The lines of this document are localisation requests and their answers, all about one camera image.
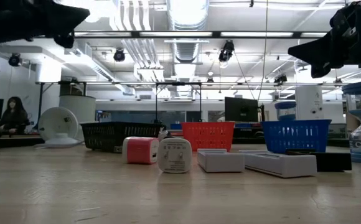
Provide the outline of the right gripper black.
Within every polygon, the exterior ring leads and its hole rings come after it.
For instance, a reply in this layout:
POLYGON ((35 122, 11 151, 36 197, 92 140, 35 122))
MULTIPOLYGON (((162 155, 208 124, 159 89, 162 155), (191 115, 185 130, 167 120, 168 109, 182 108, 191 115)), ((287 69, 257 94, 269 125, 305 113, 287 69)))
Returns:
POLYGON ((330 19, 331 30, 323 37, 288 49, 288 54, 311 64, 311 77, 321 78, 344 65, 361 68, 361 56, 352 52, 359 42, 357 13, 361 1, 339 9, 330 19))

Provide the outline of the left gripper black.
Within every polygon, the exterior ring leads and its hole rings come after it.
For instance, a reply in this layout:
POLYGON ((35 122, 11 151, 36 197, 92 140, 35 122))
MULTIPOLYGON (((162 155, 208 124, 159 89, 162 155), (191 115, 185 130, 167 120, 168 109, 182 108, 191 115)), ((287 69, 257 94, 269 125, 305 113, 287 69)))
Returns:
POLYGON ((88 9, 56 1, 24 3, 19 9, 12 9, 4 19, 0 42, 19 39, 32 42, 34 38, 43 36, 70 49, 74 43, 74 29, 89 15, 88 9))

